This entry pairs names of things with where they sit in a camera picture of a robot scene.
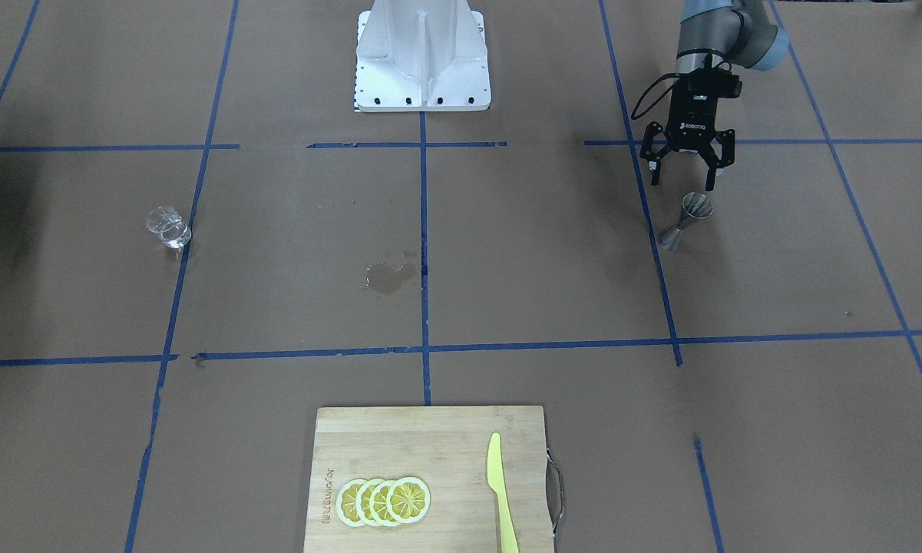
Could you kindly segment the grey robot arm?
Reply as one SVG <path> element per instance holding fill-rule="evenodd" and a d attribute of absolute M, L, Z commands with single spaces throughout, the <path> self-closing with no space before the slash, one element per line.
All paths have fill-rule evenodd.
<path fill-rule="evenodd" d="M 707 171 L 704 189 L 715 188 L 716 176 L 735 162 L 735 130 L 716 128 L 721 98 L 742 93 L 739 66 L 768 71 L 789 52 L 790 35 L 770 21 L 762 1 L 686 1 L 679 20 L 676 70 L 657 78 L 669 80 L 666 123 L 653 121 L 644 130 L 639 157 L 648 164 L 650 185 L 660 182 L 668 154 L 696 154 Z"/>

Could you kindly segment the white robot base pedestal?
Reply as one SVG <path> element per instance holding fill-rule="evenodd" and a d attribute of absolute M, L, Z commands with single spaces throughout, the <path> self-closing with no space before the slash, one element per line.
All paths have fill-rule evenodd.
<path fill-rule="evenodd" d="M 356 38 L 356 111 L 490 108 L 485 20 L 467 1 L 375 1 Z"/>

